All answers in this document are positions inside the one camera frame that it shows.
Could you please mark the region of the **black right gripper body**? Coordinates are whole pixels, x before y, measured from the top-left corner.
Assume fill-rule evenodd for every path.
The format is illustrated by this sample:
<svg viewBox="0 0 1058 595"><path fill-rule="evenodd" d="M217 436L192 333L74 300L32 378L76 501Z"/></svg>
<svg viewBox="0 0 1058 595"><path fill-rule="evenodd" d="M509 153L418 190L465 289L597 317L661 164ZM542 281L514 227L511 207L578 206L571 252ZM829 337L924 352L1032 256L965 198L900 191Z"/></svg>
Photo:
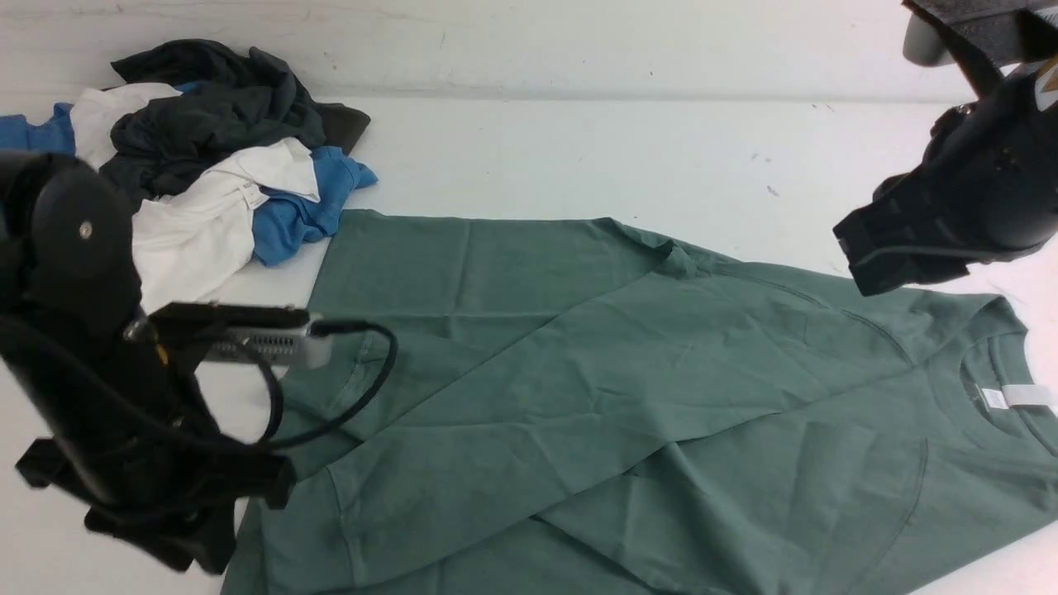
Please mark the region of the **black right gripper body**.
<svg viewBox="0 0 1058 595"><path fill-rule="evenodd" d="M930 132L922 164L884 192L923 208L937 251L1009 262L1056 234L1056 88L1013 76L985 98L952 107Z"/></svg>

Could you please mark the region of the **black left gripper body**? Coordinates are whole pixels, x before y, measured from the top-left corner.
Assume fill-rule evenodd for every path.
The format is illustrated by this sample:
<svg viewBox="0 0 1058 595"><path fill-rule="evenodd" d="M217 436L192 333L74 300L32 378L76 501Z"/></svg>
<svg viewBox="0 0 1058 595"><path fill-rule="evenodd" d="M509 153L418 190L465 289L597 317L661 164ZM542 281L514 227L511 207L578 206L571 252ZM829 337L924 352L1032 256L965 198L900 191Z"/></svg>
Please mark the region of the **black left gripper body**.
<svg viewBox="0 0 1058 595"><path fill-rule="evenodd" d="M296 474L269 440L281 389L249 350L267 384L269 421L255 443L226 436L195 380L159 335L94 340L2 320L2 354L52 436L31 445L17 470L36 489L58 488L89 506L174 511L260 498L282 508Z"/></svg>

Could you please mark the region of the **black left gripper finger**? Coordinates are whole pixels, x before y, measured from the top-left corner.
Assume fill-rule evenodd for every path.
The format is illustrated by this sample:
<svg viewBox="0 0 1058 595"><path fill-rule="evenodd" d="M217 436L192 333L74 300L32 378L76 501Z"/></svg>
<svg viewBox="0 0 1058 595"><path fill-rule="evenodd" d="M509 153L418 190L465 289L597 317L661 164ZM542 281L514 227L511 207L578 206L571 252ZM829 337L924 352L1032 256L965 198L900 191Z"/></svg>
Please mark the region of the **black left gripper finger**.
<svg viewBox="0 0 1058 595"><path fill-rule="evenodd" d="M142 549L179 573L197 564L211 575L223 574L236 549L233 504L191 505L174 511L120 511L93 506L83 523L88 531Z"/></svg>

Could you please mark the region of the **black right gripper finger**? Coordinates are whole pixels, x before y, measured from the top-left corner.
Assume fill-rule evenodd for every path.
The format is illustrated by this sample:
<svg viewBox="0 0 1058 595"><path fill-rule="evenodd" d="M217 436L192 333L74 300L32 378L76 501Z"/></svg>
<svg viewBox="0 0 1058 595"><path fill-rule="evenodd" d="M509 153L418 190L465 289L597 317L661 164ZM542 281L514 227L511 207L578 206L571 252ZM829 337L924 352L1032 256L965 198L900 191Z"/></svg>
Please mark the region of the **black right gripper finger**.
<svg viewBox="0 0 1058 595"><path fill-rule="evenodd" d="M861 295L940 285L969 273L966 260L937 251L940 236L927 214L923 208L902 208L892 198L878 199L834 226L832 234Z"/></svg>

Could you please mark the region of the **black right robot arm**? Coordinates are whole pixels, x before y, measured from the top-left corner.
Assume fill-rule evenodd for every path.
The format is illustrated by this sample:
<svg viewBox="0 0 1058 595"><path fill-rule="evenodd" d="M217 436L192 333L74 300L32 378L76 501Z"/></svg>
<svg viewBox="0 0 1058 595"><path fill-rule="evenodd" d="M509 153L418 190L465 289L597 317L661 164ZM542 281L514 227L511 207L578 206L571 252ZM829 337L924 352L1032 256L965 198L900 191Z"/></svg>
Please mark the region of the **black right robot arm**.
<svg viewBox="0 0 1058 595"><path fill-rule="evenodd" d="M1056 234L1056 62L1021 67L942 113L922 164L891 177L832 233L860 293L962 278Z"/></svg>

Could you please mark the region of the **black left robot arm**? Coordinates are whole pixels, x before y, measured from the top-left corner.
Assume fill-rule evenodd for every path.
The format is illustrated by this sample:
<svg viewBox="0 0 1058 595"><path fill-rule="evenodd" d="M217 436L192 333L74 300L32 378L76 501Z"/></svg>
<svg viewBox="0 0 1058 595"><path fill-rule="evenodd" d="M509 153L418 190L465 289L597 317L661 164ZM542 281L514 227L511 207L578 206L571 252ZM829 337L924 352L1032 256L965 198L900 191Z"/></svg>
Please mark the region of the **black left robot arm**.
<svg viewBox="0 0 1058 595"><path fill-rule="evenodd" d="M296 475L224 436L196 369L222 326L159 333L142 309L130 203L72 155L2 154L2 360L50 430L16 463L84 527L185 572L224 571L239 498L288 503Z"/></svg>

